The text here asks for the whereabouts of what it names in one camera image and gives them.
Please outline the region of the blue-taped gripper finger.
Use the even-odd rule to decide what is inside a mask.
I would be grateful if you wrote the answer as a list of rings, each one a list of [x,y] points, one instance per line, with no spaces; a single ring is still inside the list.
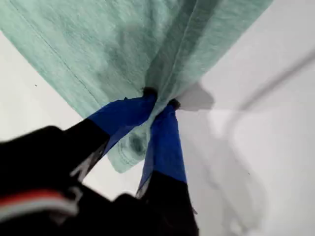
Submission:
[[[193,217],[173,99],[155,118],[137,197],[173,217]]]
[[[111,102],[65,130],[70,176],[82,181],[120,139],[148,120],[157,98],[154,88],[145,87],[141,97]]]

